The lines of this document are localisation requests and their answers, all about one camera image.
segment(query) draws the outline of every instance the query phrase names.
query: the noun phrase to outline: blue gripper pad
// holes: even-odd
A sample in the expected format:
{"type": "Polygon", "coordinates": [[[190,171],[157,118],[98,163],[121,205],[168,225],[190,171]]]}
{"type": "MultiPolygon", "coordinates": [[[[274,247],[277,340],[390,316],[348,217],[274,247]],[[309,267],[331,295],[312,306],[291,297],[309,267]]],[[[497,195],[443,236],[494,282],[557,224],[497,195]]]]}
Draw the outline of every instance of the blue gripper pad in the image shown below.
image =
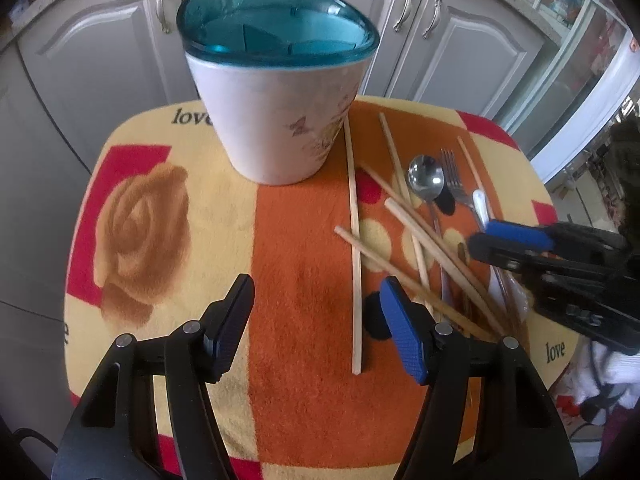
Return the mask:
{"type": "Polygon", "coordinates": [[[487,224],[485,232],[488,235],[503,238],[504,240],[519,242],[540,253],[552,251],[555,245],[554,241],[544,231],[510,222],[492,220],[487,224]]]}
{"type": "Polygon", "coordinates": [[[428,371],[424,362],[423,344],[403,306],[403,301],[409,299],[402,288],[398,286],[400,290],[395,290],[392,283],[389,278],[385,278],[380,285],[382,313],[400,354],[404,371],[418,384],[424,384],[428,371]]]}

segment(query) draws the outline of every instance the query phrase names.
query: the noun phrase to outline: metal spoon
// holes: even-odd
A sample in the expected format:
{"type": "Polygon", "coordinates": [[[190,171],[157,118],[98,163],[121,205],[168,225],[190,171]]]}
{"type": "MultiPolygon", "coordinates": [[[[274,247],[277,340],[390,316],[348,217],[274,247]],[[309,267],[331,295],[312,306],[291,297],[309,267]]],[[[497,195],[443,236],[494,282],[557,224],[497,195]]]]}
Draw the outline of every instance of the metal spoon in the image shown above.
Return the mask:
{"type": "Polygon", "coordinates": [[[418,155],[409,164],[407,172],[409,187],[433,208],[433,201],[444,188],[442,166],[432,156],[418,155]]]}
{"type": "MultiPolygon", "coordinates": [[[[440,196],[444,188],[442,166],[432,156],[418,155],[409,164],[406,179],[411,190],[429,207],[433,230],[438,236],[442,236],[440,222],[438,222],[436,209],[433,206],[433,201],[440,196]]],[[[440,288],[442,290],[442,301],[451,304],[449,280],[442,268],[440,268],[440,288]]]]}

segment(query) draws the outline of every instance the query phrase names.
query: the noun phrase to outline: metal fork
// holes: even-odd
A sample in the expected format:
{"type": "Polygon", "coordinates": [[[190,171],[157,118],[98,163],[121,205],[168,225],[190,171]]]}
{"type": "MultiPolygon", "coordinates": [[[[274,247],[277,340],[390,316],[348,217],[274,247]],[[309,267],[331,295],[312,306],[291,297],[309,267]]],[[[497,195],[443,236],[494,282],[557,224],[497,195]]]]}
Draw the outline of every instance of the metal fork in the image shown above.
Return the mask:
{"type": "Polygon", "coordinates": [[[456,202],[469,208],[478,223],[478,227],[482,228],[482,222],[474,206],[474,201],[471,196],[466,193],[462,185],[462,180],[460,180],[456,156],[451,150],[445,150],[444,148],[440,150],[440,154],[442,156],[442,171],[444,172],[447,189],[449,189],[456,202]]]}

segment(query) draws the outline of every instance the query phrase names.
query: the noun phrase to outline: table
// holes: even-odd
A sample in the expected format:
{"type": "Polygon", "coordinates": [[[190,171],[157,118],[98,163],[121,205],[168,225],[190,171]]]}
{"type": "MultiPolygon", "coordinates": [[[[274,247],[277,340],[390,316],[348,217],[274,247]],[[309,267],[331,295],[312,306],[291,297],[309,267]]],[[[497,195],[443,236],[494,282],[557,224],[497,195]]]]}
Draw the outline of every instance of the table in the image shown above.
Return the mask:
{"type": "MultiPolygon", "coordinates": [[[[384,111],[403,167],[418,153],[474,161],[497,218],[534,225],[556,219],[524,155],[491,121],[429,105],[359,97],[349,118],[356,165],[366,162],[397,189],[378,120],[384,111]]],[[[356,173],[360,236],[417,279],[411,237],[385,210],[385,194],[356,173]]],[[[419,205],[419,212],[426,212],[419,205]]],[[[454,247],[475,231],[460,206],[440,216],[454,247]]],[[[231,371],[209,388],[242,479],[391,478],[410,439],[424,388],[402,369],[391,340],[364,335],[364,370],[351,373],[351,248],[345,140],[319,173],[295,186],[258,186],[237,174],[201,102],[150,110],[108,139],[79,214],[65,294],[66,369],[77,399],[113,339],[165,335],[222,298],[240,272],[256,300],[231,371]]],[[[385,276],[363,259],[364,295],[385,276]]],[[[470,268],[485,283],[488,268],[470,268]]],[[[439,270],[430,265],[438,293],[439,270]]],[[[460,291],[453,287],[454,299],[460,291]]],[[[546,386],[565,368],[577,334],[531,312],[530,356],[546,386]],[[563,352],[549,352],[549,348],[563,352]]],[[[178,472],[164,379],[154,379],[165,468],[178,472]]],[[[458,453],[473,444],[479,382],[470,384],[458,453]]]]}

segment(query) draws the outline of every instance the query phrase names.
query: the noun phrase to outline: black cable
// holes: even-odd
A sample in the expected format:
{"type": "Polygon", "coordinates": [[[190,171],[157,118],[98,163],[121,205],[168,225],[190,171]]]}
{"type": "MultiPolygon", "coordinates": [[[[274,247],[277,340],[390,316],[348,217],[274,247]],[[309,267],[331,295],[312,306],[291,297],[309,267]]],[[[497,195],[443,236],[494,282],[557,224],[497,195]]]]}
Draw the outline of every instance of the black cable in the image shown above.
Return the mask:
{"type": "Polygon", "coordinates": [[[577,428],[575,428],[575,430],[571,432],[571,434],[569,435],[569,440],[571,440],[575,436],[575,434],[578,433],[578,431],[580,431],[585,426],[592,426],[592,424],[590,422],[583,422],[580,426],[578,426],[577,428]]]}
{"type": "Polygon", "coordinates": [[[46,436],[42,435],[41,433],[38,433],[35,430],[32,430],[31,428],[18,428],[17,430],[14,431],[14,437],[18,441],[18,444],[20,444],[28,436],[31,436],[41,441],[41,443],[47,446],[54,453],[58,452],[58,446],[56,446],[46,436]]]}
{"type": "MultiPolygon", "coordinates": [[[[613,350],[611,350],[611,348],[607,348],[602,358],[601,368],[604,368],[605,363],[607,363],[611,359],[612,355],[613,350]]],[[[591,369],[591,373],[593,374],[593,380],[596,383],[596,386],[599,390],[602,390],[602,381],[600,380],[599,372],[596,367],[595,345],[593,343],[593,340],[589,341],[589,367],[591,369]]]]}

